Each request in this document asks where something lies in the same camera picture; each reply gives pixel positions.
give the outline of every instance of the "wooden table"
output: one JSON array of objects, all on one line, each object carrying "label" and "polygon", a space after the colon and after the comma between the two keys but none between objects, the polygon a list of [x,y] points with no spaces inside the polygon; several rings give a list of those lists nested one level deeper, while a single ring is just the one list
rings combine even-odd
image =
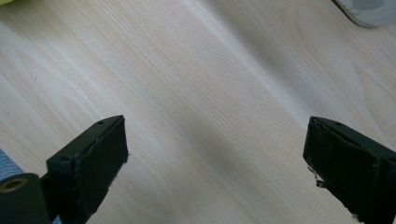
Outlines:
[{"label": "wooden table", "polygon": [[396,25],[330,0],[16,0],[0,41],[0,148],[24,171],[126,118],[89,223],[356,223],[302,158],[309,117],[396,148]]}]

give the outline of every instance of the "light wood grain surface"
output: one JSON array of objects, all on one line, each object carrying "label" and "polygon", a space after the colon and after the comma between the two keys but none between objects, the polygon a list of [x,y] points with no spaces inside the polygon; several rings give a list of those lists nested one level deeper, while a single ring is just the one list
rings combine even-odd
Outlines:
[{"label": "light wood grain surface", "polygon": [[0,148],[24,171],[123,114],[131,157],[89,223],[356,223],[302,158],[310,116],[396,149],[396,25],[330,0],[0,7]]}]

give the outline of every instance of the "yellow object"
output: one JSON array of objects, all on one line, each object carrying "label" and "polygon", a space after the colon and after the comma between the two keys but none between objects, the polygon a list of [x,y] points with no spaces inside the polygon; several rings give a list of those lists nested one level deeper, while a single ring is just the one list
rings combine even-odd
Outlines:
[{"label": "yellow object", "polygon": [[0,0],[0,5],[3,5],[3,4],[9,3],[9,2],[12,2],[12,1],[14,1],[14,0]]}]

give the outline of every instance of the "table surface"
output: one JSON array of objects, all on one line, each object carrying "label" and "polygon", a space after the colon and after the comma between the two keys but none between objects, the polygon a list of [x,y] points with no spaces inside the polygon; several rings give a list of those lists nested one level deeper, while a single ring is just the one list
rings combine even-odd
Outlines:
[{"label": "table surface", "polygon": [[25,172],[126,118],[89,223],[356,223],[303,160],[309,117],[396,149],[396,25],[330,0],[16,0],[0,41],[0,148]]}]

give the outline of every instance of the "white object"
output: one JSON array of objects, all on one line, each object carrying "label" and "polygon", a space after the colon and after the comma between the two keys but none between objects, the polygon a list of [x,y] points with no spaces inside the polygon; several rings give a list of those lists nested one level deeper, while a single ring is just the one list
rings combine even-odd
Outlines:
[{"label": "white object", "polygon": [[335,0],[358,25],[376,27],[396,22],[396,0]]}]

